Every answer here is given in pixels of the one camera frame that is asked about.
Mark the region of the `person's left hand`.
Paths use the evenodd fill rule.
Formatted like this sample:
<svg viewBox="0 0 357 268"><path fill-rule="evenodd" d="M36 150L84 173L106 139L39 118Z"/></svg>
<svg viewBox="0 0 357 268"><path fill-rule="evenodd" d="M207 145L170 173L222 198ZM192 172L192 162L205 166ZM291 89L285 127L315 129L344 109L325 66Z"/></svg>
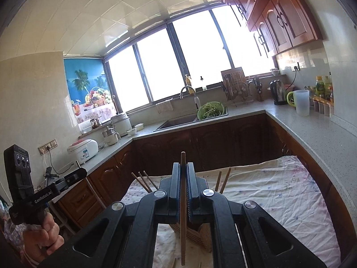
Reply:
<svg viewBox="0 0 357 268"><path fill-rule="evenodd" d="M64 238L59 235L59 226L51 213L46 214L40 229L26 230L23 239L25 252L38 263L64 244Z"/></svg>

